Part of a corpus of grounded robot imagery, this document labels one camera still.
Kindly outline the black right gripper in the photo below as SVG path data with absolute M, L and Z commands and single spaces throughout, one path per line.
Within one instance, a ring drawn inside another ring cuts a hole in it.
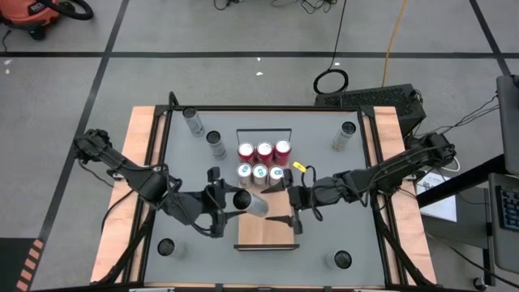
M 294 185 L 293 181 L 287 179 L 266 188 L 262 193 L 275 193 L 287 190 L 289 195 L 292 216 L 266 217 L 267 221 L 278 221 L 289 225 L 295 234 L 302 234 L 303 227 L 299 212 L 310 209 L 317 221 L 323 221 L 320 208 L 337 204 L 340 200 L 346 203 L 351 202 L 350 190 L 341 178 L 325 177 L 316 178 L 312 174 L 313 184 L 308 187 L 303 182 L 301 185 Z

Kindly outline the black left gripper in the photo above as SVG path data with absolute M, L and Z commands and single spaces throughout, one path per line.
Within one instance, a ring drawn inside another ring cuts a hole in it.
M 223 182 L 211 182 L 199 192 L 180 192 L 181 182 L 167 184 L 164 198 L 164 213 L 174 217 L 184 225 L 190 225 L 198 233 L 209 238 L 222 238 L 225 221 L 240 215 L 239 211 L 224 212 L 225 193 L 242 191 L 241 187 L 230 186 Z M 211 224 L 203 228 L 196 223 L 202 214 L 211 217 Z

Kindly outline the white Celsius can black lid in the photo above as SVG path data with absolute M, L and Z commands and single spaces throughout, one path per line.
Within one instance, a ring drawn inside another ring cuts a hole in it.
M 163 238 L 157 245 L 160 256 L 183 259 L 187 256 L 187 244 L 177 239 Z
M 332 148 L 336 151 L 343 151 L 356 130 L 357 127 L 353 122 L 343 122 L 332 140 Z
M 325 263 L 331 269 L 348 269 L 352 262 L 350 253 L 344 250 L 330 252 L 325 256 Z
M 206 135 L 206 140 L 211 149 L 212 155 L 216 159 L 224 159 L 226 156 L 226 149 L 222 142 L 221 134 L 218 131 L 210 131 Z
M 195 107 L 186 107 L 182 111 L 182 116 L 193 136 L 202 136 L 204 134 L 204 125 Z
M 237 191 L 233 197 L 234 207 L 256 217 L 268 215 L 268 202 L 247 190 Z

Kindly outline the silver blue Red Bull can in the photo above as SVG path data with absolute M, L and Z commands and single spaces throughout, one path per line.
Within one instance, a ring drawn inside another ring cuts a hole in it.
M 240 187 L 247 188 L 252 184 L 252 168 L 248 163 L 241 163 L 237 168 Z
M 278 166 L 274 165 L 270 168 L 268 173 L 268 183 L 272 187 L 278 184 L 284 177 L 284 170 Z
M 257 187 L 266 187 L 268 185 L 268 168 L 264 164 L 256 164 L 252 168 L 253 183 Z

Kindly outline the red orange Fanta can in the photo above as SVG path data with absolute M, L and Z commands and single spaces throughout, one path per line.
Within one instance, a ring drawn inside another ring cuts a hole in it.
M 278 140 L 274 145 L 274 161 L 277 165 L 286 165 L 290 158 L 291 143 L 288 140 Z
M 272 165 L 273 155 L 273 146 L 269 142 L 263 141 L 257 144 L 256 157 L 260 164 L 269 168 Z
M 255 145 L 250 142 L 242 142 L 238 146 L 238 158 L 242 163 L 254 165 L 256 161 Z

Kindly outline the wooden tray board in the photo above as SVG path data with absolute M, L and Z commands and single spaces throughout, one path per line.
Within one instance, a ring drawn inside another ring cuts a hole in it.
M 292 130 L 289 128 L 260 128 L 260 129 L 238 129 L 237 138 L 238 145 L 242 142 L 250 142 L 256 146 L 258 143 L 267 141 L 273 146 L 278 140 L 290 141 Z M 270 168 L 277 165 L 273 161 Z M 286 165 L 278 165 L 284 171 L 290 165 L 289 161 Z M 266 217 L 292 216 L 292 208 L 290 207 L 289 195 L 286 190 L 275 193 L 262 193 L 263 190 L 270 187 L 269 183 L 266 187 L 257 187 L 253 183 L 244 188 L 268 202 L 268 215 Z M 249 213 L 245 213 L 238 217 L 238 244 L 235 248 L 239 251 L 267 251 L 267 250 L 293 250 L 298 248 L 294 243 L 293 229 L 278 221 L 267 221 L 266 217 L 256 217 Z

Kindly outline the black computer case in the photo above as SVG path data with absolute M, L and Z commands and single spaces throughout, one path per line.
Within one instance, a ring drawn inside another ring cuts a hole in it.
M 394 107 L 403 136 L 408 135 L 425 117 L 420 92 L 411 84 L 321 94 L 315 106 L 348 108 L 354 106 Z

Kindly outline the white paper sheet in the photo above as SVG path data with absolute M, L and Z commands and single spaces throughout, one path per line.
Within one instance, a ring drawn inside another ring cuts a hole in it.
M 423 192 L 432 189 L 448 180 L 447 177 L 443 177 L 440 174 L 429 173 L 420 179 L 415 185 L 417 196 L 420 196 Z M 450 222 L 457 222 L 457 204 L 456 197 L 451 195 L 450 197 L 437 201 L 434 204 L 427 205 L 426 207 L 420 208 L 421 214 L 437 219 L 442 219 Z

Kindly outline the black stand beam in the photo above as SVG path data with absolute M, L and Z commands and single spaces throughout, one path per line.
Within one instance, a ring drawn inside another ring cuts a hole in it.
M 490 174 L 507 174 L 504 154 L 490 159 L 471 170 L 457 175 L 417 196 L 420 208 L 434 204 L 461 191 L 475 187 L 488 180 Z

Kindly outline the black keyboard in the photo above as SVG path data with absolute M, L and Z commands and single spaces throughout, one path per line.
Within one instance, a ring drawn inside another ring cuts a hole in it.
M 500 227 L 519 232 L 519 191 L 498 186 L 495 196 Z

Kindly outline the grey monitor panel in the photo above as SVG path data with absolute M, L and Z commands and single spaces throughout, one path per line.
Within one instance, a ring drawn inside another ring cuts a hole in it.
M 519 75 L 496 79 L 504 157 L 510 171 L 519 168 Z

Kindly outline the orange shop vacuum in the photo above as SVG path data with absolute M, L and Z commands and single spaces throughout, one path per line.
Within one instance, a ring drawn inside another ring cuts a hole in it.
M 84 0 L 0 0 L 0 23 L 25 31 L 36 41 L 45 38 L 45 29 L 61 16 L 88 21 L 92 8 Z

